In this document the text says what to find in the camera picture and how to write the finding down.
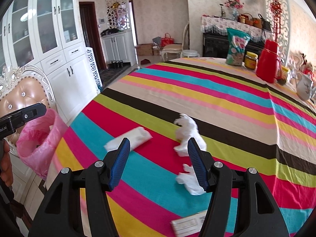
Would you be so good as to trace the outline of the person's left hand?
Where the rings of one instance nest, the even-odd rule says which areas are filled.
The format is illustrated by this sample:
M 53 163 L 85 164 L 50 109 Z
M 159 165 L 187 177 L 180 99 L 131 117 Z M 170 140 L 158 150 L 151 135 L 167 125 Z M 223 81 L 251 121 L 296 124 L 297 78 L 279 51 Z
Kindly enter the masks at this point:
M 8 187 L 11 187 L 13 184 L 13 172 L 10 159 L 10 146 L 5 140 L 3 141 L 3 151 L 4 153 L 1 160 L 1 179 Z

